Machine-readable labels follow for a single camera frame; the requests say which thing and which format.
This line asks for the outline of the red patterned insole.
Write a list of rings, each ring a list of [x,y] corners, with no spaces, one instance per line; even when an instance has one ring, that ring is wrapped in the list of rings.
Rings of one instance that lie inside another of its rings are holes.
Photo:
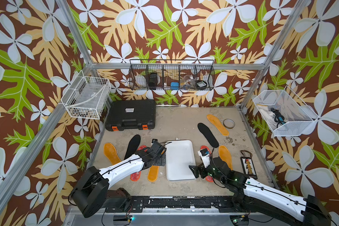
[[[142,145],[137,149],[137,151],[141,151],[145,148],[146,148],[146,146]],[[140,176],[141,176],[141,171],[131,174],[130,179],[131,179],[131,181],[136,182],[140,179]]]
[[[200,148],[200,150],[203,150],[204,149],[204,153],[205,154],[211,154],[211,151],[209,150],[209,148],[207,147],[207,146],[201,146],[201,148]],[[213,183],[214,181],[213,181],[213,178],[211,177],[211,176],[207,176],[206,178],[205,178],[208,182],[211,182],[211,183]]]

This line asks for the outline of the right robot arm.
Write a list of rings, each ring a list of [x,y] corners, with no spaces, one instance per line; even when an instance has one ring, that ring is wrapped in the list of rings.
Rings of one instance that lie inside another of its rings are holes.
[[[238,212],[259,212],[291,226],[329,226],[332,223],[330,213],[313,195],[304,198],[269,187],[231,170],[219,157],[206,157],[205,163],[190,165],[189,169],[195,178],[211,176],[231,191],[230,208]]]

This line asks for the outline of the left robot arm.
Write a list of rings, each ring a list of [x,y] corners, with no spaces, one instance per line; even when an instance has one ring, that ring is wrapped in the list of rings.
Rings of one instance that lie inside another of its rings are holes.
[[[154,166],[165,153],[167,144],[168,142],[153,140],[151,147],[136,151],[117,164],[101,169],[89,167],[77,181],[69,198],[85,218],[93,216],[102,208],[129,212],[131,195],[124,188],[110,188],[131,174]]]

